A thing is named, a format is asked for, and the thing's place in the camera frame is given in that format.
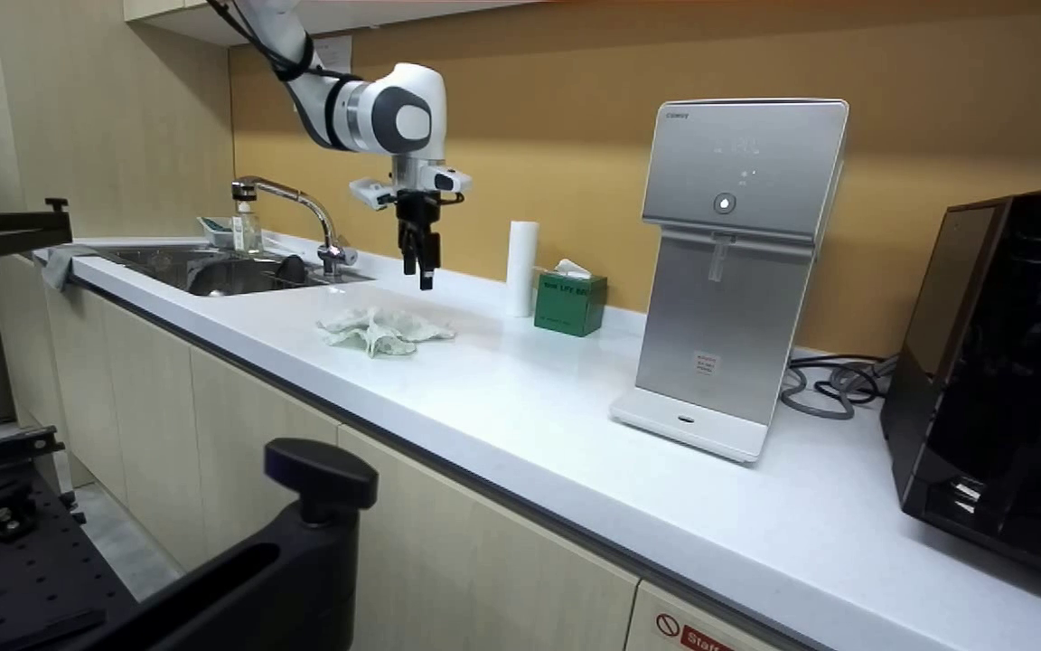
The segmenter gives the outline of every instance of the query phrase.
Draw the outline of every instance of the floor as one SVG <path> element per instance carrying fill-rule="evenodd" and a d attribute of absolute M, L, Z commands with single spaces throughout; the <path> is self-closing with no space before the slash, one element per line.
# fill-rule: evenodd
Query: floor
<path fill-rule="evenodd" d="M 101 483 L 77 488 L 77 501 L 85 514 L 85 540 L 136 599 L 150 597 L 182 574 Z"/>

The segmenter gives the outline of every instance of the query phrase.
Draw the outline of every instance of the sink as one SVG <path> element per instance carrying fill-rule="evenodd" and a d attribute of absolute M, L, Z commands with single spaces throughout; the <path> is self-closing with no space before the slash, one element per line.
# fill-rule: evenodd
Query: sink
<path fill-rule="evenodd" d="M 93 255 L 114 260 L 131 271 L 140 271 L 195 295 L 343 285 L 366 278 L 347 268 L 326 274 L 319 271 L 319 263 L 302 263 L 301 255 L 279 255 L 279 253 L 248 255 L 208 244 L 107 244 L 93 248 Z"/>

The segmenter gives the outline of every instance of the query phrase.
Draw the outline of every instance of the black microwave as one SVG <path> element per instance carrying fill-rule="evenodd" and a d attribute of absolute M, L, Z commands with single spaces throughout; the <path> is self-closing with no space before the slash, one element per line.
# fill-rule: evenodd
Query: black microwave
<path fill-rule="evenodd" d="M 911 517 L 1041 570 L 1041 190 L 947 208 L 883 430 Z"/>

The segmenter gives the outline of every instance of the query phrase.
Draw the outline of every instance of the kitchen counter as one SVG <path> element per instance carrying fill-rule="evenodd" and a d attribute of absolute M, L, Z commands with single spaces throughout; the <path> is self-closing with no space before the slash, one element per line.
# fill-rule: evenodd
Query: kitchen counter
<path fill-rule="evenodd" d="M 490 480 L 655 574 L 674 574 L 826 646 L 1041 646 L 1041 578 L 901 514 L 877 411 L 849 421 L 777 411 L 758 465 L 606 419 L 631 384 L 644 315 L 593 335 L 505 319 L 500 280 L 396 260 L 373 280 L 188 295 L 101 255 L 71 274 L 208 347 Z M 384 306 L 455 326 L 413 359 L 329 347 L 319 323 Z"/>

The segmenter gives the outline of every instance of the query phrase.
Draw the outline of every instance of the green box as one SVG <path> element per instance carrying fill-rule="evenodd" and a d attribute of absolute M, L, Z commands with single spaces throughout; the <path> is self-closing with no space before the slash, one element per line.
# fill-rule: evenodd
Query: green box
<path fill-rule="evenodd" d="M 587 335 L 600 329 L 605 300 L 606 300 L 605 278 L 540 274 L 536 326 Z"/>

